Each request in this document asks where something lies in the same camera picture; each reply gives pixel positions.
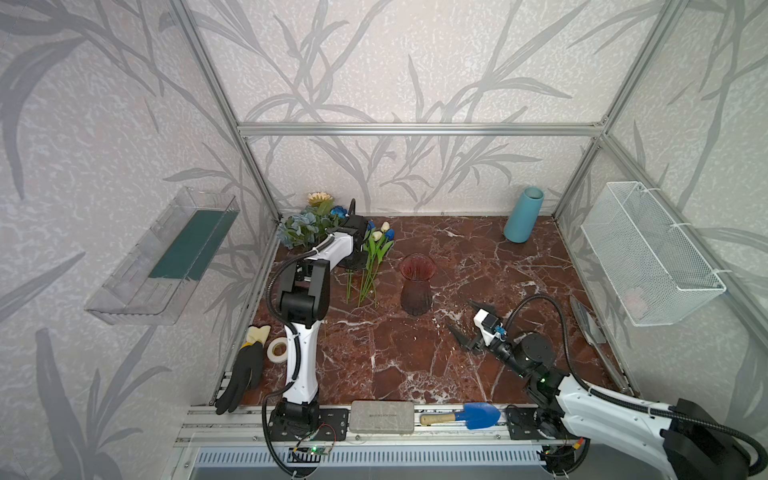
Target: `white tape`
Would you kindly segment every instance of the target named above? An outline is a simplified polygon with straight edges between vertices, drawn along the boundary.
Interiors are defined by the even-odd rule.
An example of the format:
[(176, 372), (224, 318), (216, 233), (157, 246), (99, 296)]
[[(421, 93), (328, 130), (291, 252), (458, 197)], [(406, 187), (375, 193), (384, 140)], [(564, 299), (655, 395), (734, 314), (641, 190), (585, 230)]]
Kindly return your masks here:
[[(275, 353), (275, 348), (277, 348), (278, 345), (285, 346), (285, 351), (280, 355)], [(270, 359), (272, 363), (283, 363), (288, 360), (288, 339), (284, 336), (281, 336), (272, 340), (270, 342), (270, 346), (266, 348), (266, 357)]]

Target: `marble floor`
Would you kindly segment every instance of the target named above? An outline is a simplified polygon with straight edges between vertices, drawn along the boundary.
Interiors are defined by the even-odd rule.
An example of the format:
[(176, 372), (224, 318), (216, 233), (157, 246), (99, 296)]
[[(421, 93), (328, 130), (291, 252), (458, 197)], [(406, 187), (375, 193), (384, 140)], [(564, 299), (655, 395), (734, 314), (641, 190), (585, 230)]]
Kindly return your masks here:
[[(490, 353), (461, 350), (446, 324), (456, 324), (472, 338), (476, 333), (474, 310), (467, 300), (492, 303), (507, 316), (532, 293), (547, 293), (562, 305), (579, 374), (615, 389), (571, 312), (571, 294), (588, 307), (590, 304), (550, 217), (539, 217), (531, 238), (522, 244), (504, 238), (505, 217), (393, 217), (374, 222), (380, 225), (384, 220), (396, 230), (396, 242), (377, 280), (378, 307), (368, 300), (357, 306), (359, 273), (354, 276), (353, 299), (347, 303), (346, 274), (342, 269), (333, 272), (331, 307), (320, 329), (317, 350), (322, 404), (348, 404), (357, 399), (529, 403), (522, 391), (523, 379)], [(417, 252), (428, 254), (438, 270), (432, 278), (432, 310), (413, 317), (400, 308), (403, 278), (396, 268), (405, 255)], [(281, 247), (276, 260), (286, 254)], [(270, 341), (285, 336), (263, 300), (253, 324), (273, 326)], [(549, 303), (529, 303), (510, 337), (530, 331), (551, 340), (558, 353), (557, 365), (567, 369), (560, 322)], [(603, 347), (610, 355), (607, 345)], [(285, 363), (275, 365), (265, 359), (261, 384), (247, 392), (243, 404), (260, 403), (265, 392), (285, 384), (285, 377)]]

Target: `yellow flower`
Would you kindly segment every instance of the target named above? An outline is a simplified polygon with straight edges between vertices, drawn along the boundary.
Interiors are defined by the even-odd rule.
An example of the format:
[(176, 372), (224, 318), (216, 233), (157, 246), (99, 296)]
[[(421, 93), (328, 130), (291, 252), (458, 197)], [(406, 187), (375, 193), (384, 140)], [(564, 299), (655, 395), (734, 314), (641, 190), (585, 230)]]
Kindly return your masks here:
[(326, 192), (317, 192), (306, 196), (306, 202), (312, 207), (317, 207), (326, 200), (333, 200), (333, 197)]

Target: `gardening glove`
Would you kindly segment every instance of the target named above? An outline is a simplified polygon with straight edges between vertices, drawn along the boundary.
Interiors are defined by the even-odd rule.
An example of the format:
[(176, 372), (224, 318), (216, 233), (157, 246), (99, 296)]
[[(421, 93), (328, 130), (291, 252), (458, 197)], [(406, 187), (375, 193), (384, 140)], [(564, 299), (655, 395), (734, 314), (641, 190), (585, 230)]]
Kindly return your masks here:
[(227, 389), (216, 400), (216, 414), (221, 415), (225, 411), (232, 413), (240, 402), (243, 401), (245, 391), (255, 388), (261, 380), (261, 371), (264, 367), (264, 343), (270, 334), (270, 327), (250, 326), (246, 335), (246, 342), (240, 347), (235, 363), (232, 366), (232, 378)]

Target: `wallpaper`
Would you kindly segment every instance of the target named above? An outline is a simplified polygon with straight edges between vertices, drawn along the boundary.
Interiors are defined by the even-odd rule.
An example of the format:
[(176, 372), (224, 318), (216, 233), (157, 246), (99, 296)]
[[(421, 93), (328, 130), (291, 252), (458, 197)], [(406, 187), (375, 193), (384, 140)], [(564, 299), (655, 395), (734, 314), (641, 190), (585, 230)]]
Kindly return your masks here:
[[(156, 478), (274, 233), (164, 2), (0, 3), (0, 478)], [(88, 297), (182, 186), (240, 215), (174, 326)]]
[(189, 4), (239, 121), (590, 122), (662, 2)]
[(768, 316), (768, 3), (710, 5), (686, 9), (612, 134)]
[(637, 327), (605, 276), (581, 224), (606, 182), (626, 180), (616, 160), (600, 153), (558, 220), (614, 352), (643, 398), (691, 400), (768, 444), (768, 355), (725, 301), (712, 300), (674, 325)]
[(587, 137), (262, 137), (251, 150), (281, 210), (325, 190), (371, 214), (497, 214), (530, 185), (551, 214)]

